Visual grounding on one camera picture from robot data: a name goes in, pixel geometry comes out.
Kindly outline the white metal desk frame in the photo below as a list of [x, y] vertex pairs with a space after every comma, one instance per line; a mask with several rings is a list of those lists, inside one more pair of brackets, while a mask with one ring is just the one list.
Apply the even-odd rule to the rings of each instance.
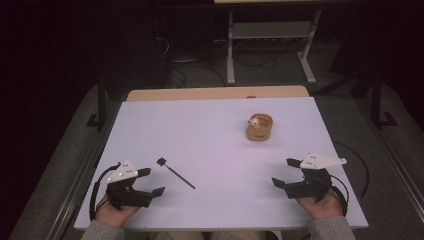
[[310, 21], [235, 23], [233, 21], [233, 13], [230, 12], [226, 57], [227, 83], [229, 85], [236, 83], [233, 58], [234, 40], [301, 38], [305, 39], [306, 43], [303, 50], [297, 52], [297, 57], [307, 82], [311, 85], [315, 84], [316, 79], [308, 63], [308, 55], [318, 28], [321, 13], [322, 10], [317, 9], [314, 12], [313, 19]]

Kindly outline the brown pen holder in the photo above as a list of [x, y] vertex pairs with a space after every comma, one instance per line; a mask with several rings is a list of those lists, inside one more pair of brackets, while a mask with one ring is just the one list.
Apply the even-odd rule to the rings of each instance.
[[251, 141], [267, 141], [271, 136], [273, 118], [264, 113], [250, 117], [246, 128], [246, 137]]

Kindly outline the metal floor rail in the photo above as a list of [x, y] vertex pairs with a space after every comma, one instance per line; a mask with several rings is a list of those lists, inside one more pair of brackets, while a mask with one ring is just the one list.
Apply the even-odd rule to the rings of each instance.
[[371, 169], [369, 192], [379, 191], [392, 204], [407, 197], [424, 222], [424, 133], [395, 102], [379, 124], [371, 120], [365, 100], [355, 100], [355, 105], [364, 126], [355, 135], [355, 147]]
[[94, 112], [84, 105], [83, 113], [87, 113], [87, 119], [78, 118], [66, 133], [64, 142], [59, 144], [59, 157], [64, 163], [55, 168], [55, 182], [65, 195], [46, 240], [61, 240], [72, 225], [90, 188], [120, 107], [120, 102], [107, 101], [104, 108], [96, 106]]

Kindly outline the black floor stand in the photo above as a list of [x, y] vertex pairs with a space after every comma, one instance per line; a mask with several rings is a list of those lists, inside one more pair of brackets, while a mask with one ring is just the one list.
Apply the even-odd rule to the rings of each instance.
[[97, 81], [97, 113], [91, 114], [86, 123], [87, 127], [95, 127], [100, 131], [106, 122], [106, 89], [103, 75]]
[[375, 71], [371, 94], [371, 121], [378, 130], [384, 127], [397, 126], [390, 112], [381, 111], [382, 79], [378, 70]]

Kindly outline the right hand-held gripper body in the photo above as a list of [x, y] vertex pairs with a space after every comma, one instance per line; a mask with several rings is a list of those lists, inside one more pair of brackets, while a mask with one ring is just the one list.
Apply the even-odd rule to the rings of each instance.
[[327, 156], [318, 153], [309, 153], [303, 160], [299, 169], [303, 173], [303, 180], [298, 182], [299, 197], [322, 199], [332, 187], [332, 180], [327, 169], [333, 166], [344, 165], [344, 158]]

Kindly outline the person's left hand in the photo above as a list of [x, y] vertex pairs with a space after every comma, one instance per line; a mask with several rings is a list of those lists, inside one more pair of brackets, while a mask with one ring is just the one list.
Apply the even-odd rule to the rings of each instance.
[[139, 210], [139, 207], [127, 206], [118, 210], [109, 203], [109, 197], [104, 195], [96, 206], [95, 219], [112, 227], [123, 228], [126, 222]]

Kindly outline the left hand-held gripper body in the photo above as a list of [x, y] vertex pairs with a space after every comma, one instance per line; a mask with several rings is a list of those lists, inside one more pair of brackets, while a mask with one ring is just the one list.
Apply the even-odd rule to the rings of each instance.
[[121, 163], [107, 179], [109, 203], [117, 209], [123, 206], [141, 207], [142, 196], [133, 189], [138, 177], [138, 170], [130, 160]]

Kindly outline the black pen with square end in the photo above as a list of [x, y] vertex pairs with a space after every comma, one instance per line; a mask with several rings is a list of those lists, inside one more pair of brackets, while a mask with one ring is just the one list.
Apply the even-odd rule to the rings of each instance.
[[168, 164], [167, 164], [167, 160], [163, 157], [159, 158], [157, 160], [157, 164], [159, 166], [164, 166], [165, 168], [167, 168], [171, 173], [173, 173], [176, 177], [178, 177], [181, 181], [183, 181], [185, 184], [187, 184], [189, 187], [191, 187], [192, 189], [195, 189], [195, 186], [190, 183], [188, 180], [186, 180], [183, 176], [181, 176], [177, 171], [175, 171], [173, 168], [171, 168]]

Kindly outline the person's right hand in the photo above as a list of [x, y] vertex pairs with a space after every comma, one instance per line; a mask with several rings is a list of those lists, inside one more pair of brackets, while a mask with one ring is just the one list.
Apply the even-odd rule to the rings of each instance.
[[312, 217], [320, 220], [343, 215], [341, 202], [333, 190], [329, 190], [320, 201], [308, 198], [296, 198], [296, 202]]

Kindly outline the wooden table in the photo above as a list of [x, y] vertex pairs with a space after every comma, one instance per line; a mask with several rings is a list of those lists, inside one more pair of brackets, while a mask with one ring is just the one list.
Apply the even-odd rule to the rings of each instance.
[[246, 98], [283, 98], [308, 97], [304, 86], [249, 86], [184, 89], [133, 90], [128, 94], [127, 102], [201, 100], [201, 99], [246, 99]]

